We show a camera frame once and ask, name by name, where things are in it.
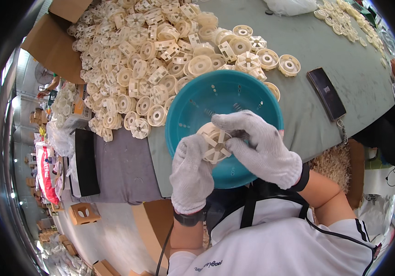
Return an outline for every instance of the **person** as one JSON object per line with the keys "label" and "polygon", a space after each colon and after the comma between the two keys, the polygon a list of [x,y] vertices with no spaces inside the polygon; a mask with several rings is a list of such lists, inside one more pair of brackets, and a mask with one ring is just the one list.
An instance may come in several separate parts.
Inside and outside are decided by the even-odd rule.
{"label": "person", "polygon": [[[390,63],[395,78],[395,58]],[[395,101],[395,83],[392,92]],[[395,166],[395,105],[353,138],[363,146],[377,148],[383,159]]]}
{"label": "person", "polygon": [[[249,110],[215,114],[212,123],[234,135],[226,147],[259,179],[236,189],[214,189],[213,166],[201,135],[184,137],[172,163],[174,223],[168,275],[364,275],[375,246],[338,184],[290,152],[277,129]],[[213,195],[225,211],[209,225]],[[315,209],[315,225],[309,206]],[[212,247],[204,251],[203,220]]]}

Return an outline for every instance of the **phone lanyard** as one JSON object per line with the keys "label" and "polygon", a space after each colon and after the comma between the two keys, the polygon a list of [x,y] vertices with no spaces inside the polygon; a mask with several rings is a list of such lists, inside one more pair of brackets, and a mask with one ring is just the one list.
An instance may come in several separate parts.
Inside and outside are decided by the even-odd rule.
{"label": "phone lanyard", "polygon": [[339,129],[341,129],[341,133],[342,133],[342,138],[341,138],[341,143],[337,145],[337,147],[346,145],[348,143],[348,136],[346,134],[346,130],[344,128],[344,124],[343,121],[341,119],[337,120],[337,126]]}

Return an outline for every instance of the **gray table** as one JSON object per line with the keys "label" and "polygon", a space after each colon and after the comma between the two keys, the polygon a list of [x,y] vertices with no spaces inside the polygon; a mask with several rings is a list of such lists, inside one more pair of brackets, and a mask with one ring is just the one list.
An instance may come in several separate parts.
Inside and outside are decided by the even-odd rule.
{"label": "gray table", "polygon": [[[280,108],[285,133],[283,142],[302,160],[308,161],[341,141],[340,131],[331,123],[306,73],[323,67],[338,91],[347,114],[343,118],[348,136],[364,129],[394,105],[389,77],[374,47],[351,43],[337,36],[332,28],[312,13],[294,17],[265,14],[262,0],[210,0],[198,2],[202,11],[213,12],[219,27],[232,30],[236,25],[249,25],[253,35],[262,36],[267,48],[279,56],[290,54],[302,66],[295,77],[286,78],[278,69],[266,72],[267,81],[280,90]],[[361,37],[365,33],[357,22],[351,22]],[[171,196],[168,180],[171,157],[164,128],[153,128],[148,138],[153,166],[163,197]]]}

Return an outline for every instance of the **concrete floor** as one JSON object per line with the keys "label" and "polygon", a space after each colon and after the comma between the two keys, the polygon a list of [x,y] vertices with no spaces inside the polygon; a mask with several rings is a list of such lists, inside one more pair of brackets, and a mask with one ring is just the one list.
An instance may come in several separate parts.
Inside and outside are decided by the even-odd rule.
{"label": "concrete floor", "polygon": [[[61,234],[72,241],[79,256],[92,265],[107,259],[123,276],[130,270],[154,274],[157,263],[148,254],[133,218],[132,208],[124,203],[96,203],[101,220],[94,224],[73,225],[67,209],[75,203],[63,200],[66,211],[53,219]],[[166,275],[161,269],[159,275]]]}

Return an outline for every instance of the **black wristwatch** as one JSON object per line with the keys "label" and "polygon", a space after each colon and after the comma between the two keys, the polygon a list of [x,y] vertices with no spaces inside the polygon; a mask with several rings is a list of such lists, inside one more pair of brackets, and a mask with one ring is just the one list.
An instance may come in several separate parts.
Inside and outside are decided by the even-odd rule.
{"label": "black wristwatch", "polygon": [[206,211],[204,209],[191,215],[178,214],[173,210],[174,218],[183,226],[193,227],[199,221],[205,220]]}

